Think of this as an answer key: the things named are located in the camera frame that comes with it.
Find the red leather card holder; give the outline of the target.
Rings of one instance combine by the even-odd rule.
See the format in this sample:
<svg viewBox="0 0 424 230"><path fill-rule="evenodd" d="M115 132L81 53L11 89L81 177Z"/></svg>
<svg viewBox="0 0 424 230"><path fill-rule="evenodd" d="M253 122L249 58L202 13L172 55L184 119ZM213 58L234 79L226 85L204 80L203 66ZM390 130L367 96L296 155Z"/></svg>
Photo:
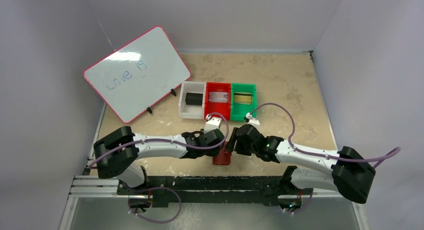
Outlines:
<svg viewBox="0 0 424 230"><path fill-rule="evenodd" d="M232 152L226 149L227 144L228 141L224 143L223 147L219 151L219 154L212 158L212 164L214 166L228 166L231 164Z"/></svg>

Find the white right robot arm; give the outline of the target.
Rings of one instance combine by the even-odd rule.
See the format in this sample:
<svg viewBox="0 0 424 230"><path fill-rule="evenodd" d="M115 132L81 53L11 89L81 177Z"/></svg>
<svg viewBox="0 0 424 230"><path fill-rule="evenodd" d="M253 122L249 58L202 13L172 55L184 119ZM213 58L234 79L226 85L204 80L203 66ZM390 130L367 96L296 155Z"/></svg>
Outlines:
<svg viewBox="0 0 424 230"><path fill-rule="evenodd" d="M250 124L233 129L225 150L255 155L265 162L288 164L281 181L291 190L331 190L359 204L367 202L376 175L375 169L362 162L362 156L353 148L343 147L338 152L346 161L334 160L327 150L306 146L296 150L287 139L265 137Z"/></svg>

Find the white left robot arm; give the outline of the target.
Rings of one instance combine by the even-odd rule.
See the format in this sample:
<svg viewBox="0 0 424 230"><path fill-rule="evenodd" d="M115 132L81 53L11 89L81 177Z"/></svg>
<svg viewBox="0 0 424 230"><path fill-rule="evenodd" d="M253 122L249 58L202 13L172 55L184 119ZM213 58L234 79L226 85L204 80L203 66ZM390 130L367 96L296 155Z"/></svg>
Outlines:
<svg viewBox="0 0 424 230"><path fill-rule="evenodd" d="M174 136L147 136L132 132L124 126L94 143L95 160L88 167L97 168L101 179L118 178L130 188L146 186L148 177L138 159L172 157L196 159L215 156L222 148L228 134L219 128L209 131L184 132Z"/></svg>

